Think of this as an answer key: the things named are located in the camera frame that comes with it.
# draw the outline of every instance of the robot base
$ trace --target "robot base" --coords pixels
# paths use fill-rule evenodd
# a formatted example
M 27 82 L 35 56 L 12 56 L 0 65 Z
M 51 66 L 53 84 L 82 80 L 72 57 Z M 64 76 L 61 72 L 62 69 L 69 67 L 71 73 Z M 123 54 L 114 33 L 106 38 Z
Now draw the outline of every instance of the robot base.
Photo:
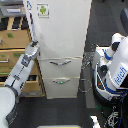
M 91 78 L 92 78 L 93 94 L 94 94 L 95 98 L 99 101 L 99 103 L 101 103 L 104 106 L 111 107 L 113 105 L 116 106 L 120 102 L 120 99 L 116 99 L 116 100 L 112 99 L 111 101 L 108 101 L 102 95 L 100 95 L 100 93 L 96 89 L 95 78 L 94 78 L 94 70 L 93 69 L 91 69 Z

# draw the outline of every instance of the gray floor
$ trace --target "gray floor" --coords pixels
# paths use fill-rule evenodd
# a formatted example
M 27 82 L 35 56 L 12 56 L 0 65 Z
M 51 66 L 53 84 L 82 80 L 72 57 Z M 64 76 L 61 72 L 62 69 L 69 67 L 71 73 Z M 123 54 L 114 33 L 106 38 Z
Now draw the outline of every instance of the gray floor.
M 116 32 L 127 35 L 120 22 L 120 12 L 127 6 L 128 0 L 105 0 L 104 3 L 92 0 L 85 53 L 91 52 L 93 43 L 109 46 L 111 36 Z M 82 70 L 81 79 L 91 80 L 89 70 Z M 80 87 L 87 91 L 90 83 L 80 80 Z M 97 105 L 92 90 L 89 93 L 79 90 L 77 99 L 21 98 L 17 118 L 10 128 L 36 128 L 39 125 L 79 125 L 82 128 L 92 128 L 90 115 L 96 115 L 103 128 L 106 119 L 96 109 Z

